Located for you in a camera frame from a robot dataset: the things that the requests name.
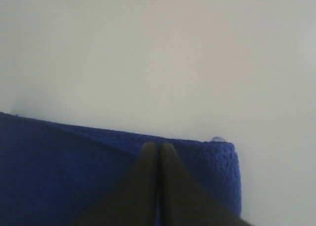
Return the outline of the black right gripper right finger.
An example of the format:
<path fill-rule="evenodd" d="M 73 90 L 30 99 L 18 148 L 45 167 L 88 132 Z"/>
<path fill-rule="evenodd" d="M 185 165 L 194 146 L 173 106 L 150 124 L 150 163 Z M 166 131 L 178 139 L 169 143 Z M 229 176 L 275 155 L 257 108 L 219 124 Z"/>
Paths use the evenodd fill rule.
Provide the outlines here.
<path fill-rule="evenodd" d="M 163 226 L 248 226 L 198 183 L 170 143 L 160 147 L 160 207 Z"/>

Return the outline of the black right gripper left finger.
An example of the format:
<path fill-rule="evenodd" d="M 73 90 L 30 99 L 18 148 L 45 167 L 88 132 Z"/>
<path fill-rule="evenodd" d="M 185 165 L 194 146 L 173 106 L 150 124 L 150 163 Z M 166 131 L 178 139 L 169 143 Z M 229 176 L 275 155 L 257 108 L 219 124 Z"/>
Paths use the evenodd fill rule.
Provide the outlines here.
<path fill-rule="evenodd" d="M 142 146 L 126 176 L 105 198 L 69 226 L 154 226 L 157 205 L 158 147 Z"/>

